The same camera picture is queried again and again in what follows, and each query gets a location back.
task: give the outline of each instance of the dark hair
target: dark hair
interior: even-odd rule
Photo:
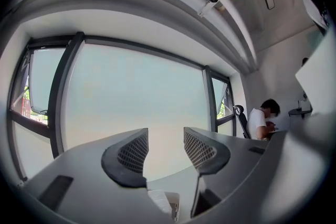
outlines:
[[[302,60],[302,66],[303,66],[307,61],[308,61],[308,58],[307,58],[307,57],[303,58],[303,60]]]
[[[271,113],[275,113],[276,116],[278,116],[280,114],[280,106],[273,99],[266,100],[264,103],[262,103],[261,108],[263,108],[263,109],[271,109]]]

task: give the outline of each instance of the black office chair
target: black office chair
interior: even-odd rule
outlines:
[[[244,112],[244,108],[241,105],[234,105],[235,114],[238,116],[239,122],[243,128],[243,135],[247,139],[251,139],[250,134],[247,131],[247,119]]]

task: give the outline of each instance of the ceiling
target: ceiling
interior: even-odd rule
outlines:
[[[231,76],[236,70],[194,39],[152,20],[110,10],[80,9],[40,16],[23,23],[33,38],[74,34],[120,38],[160,48]]]
[[[265,0],[231,1],[242,16],[257,52],[314,25],[302,0],[274,0],[275,7],[271,10],[268,10]],[[228,12],[223,12],[223,16],[230,21],[238,38],[244,43],[239,28],[229,18]]]

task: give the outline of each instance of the frosted glass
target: frosted glass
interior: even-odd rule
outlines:
[[[50,139],[38,135],[23,126],[13,123],[18,154],[28,179],[31,179],[54,158]]]
[[[137,51],[82,45],[62,103],[65,149],[149,128],[148,181],[189,166],[183,127],[208,129],[201,70]]]
[[[232,135],[232,121],[228,121],[218,126],[218,133]]]
[[[217,80],[217,79],[212,79],[212,84],[214,86],[216,110],[218,114],[220,111],[222,99],[224,96],[224,93],[223,93],[224,82]]]
[[[30,58],[29,94],[32,110],[36,113],[48,109],[52,80],[65,49],[35,50]]]

